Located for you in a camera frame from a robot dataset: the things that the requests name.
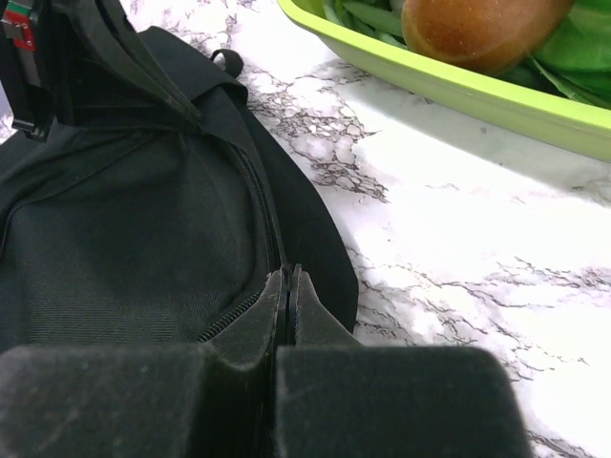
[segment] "black backpack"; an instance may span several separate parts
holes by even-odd
[[[358,284],[345,247],[247,109],[239,57],[223,51],[224,71],[161,29],[140,38],[200,111],[201,134],[109,116],[0,147],[0,351],[205,342],[296,264],[351,332]]]
[[[532,456],[489,354],[350,336],[348,254],[239,57],[140,37],[173,113],[100,86],[86,128],[0,146],[0,457]]]

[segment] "zipper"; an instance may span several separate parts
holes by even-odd
[[[240,305],[235,307],[233,310],[230,310],[228,313],[220,317],[214,324],[212,324],[208,329],[206,329],[198,338],[198,343],[203,344],[204,342],[208,342],[212,340],[214,337],[217,337],[221,334],[229,324],[237,320],[246,310],[252,307],[263,293],[264,286],[262,286],[259,291],[251,295],[245,301],[240,302]]]
[[[246,157],[246,154],[233,145],[231,145],[231,149],[238,157],[242,171],[248,178],[250,178],[250,181],[255,187],[255,206],[257,207],[258,213],[263,220],[265,258],[267,260],[267,270],[270,271],[272,269],[275,269],[276,266],[280,264],[280,254],[278,252],[278,241],[276,239],[276,234],[272,225],[267,198],[263,190],[263,186],[261,185],[261,181],[255,173],[255,170],[253,169],[250,160]],[[221,334],[221,332],[226,327],[228,327],[229,324],[237,320],[242,314],[244,314],[259,300],[259,297],[263,293],[264,288],[265,284],[263,284],[263,286],[257,292],[253,293],[247,299],[240,302],[239,305],[237,305],[236,307],[225,313],[218,320],[216,320],[200,335],[197,342],[202,344],[212,340],[213,338]]]

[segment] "strap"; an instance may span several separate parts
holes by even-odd
[[[141,32],[140,38],[166,74],[189,100],[194,101],[218,86],[223,86],[244,103],[248,98],[245,86],[236,81],[229,72],[224,72],[211,59],[169,31],[151,27]],[[236,69],[241,70],[242,60],[236,52],[232,53],[235,55],[229,57],[231,69],[228,69],[232,72]]]
[[[210,60],[214,62],[214,60],[220,55],[224,58],[225,61],[225,71],[229,73],[234,78],[237,78],[242,73],[244,68],[244,62],[240,55],[231,50],[216,50],[210,56]]]

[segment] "green vegetable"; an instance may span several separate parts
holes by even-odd
[[[520,65],[497,77],[508,83],[517,84],[524,88],[535,89],[543,93],[561,95],[556,87],[535,67],[530,64],[529,59]]]
[[[325,12],[325,17],[327,20],[337,24],[338,26],[345,27],[336,10],[335,0],[325,0],[323,2],[323,11]]]
[[[535,58],[556,70],[611,72],[611,1],[578,0]]]
[[[388,10],[382,10],[358,2],[344,2],[344,8],[367,25],[391,35],[403,36],[401,18]]]
[[[566,95],[571,100],[575,100],[577,102],[585,103],[588,105],[611,109],[611,99],[606,100],[594,93],[583,89],[581,86],[564,78],[561,74],[553,73],[545,69],[545,67],[538,63],[535,59],[533,59],[533,62],[535,63],[539,71],[544,74],[545,77],[547,77],[547,79],[549,79],[561,93]]]
[[[405,44],[401,43],[399,40],[397,40],[394,36],[392,36],[390,33],[386,33],[385,31],[375,31],[375,37],[380,40],[383,41],[389,45],[393,45],[396,46],[397,48],[402,48],[404,50],[406,50],[408,47],[405,46]]]
[[[323,0],[329,21],[406,50],[402,5],[403,0]],[[576,0],[548,41],[498,78],[611,109],[611,0]]]
[[[583,89],[611,100],[611,72],[562,72],[561,74]]]
[[[375,38],[376,37],[375,36],[375,29],[373,29],[370,26],[368,26],[367,24],[365,24],[358,17],[354,18],[354,26],[356,27],[356,31],[362,33],[363,35],[366,35],[366,36],[371,37],[371,38]]]

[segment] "red buckle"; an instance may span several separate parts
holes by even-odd
[[[6,10],[4,17],[11,21],[12,25],[21,31],[23,39],[13,39],[13,43],[17,48],[26,51],[36,51],[36,43],[34,34],[32,33],[32,23],[27,14],[21,12]]]

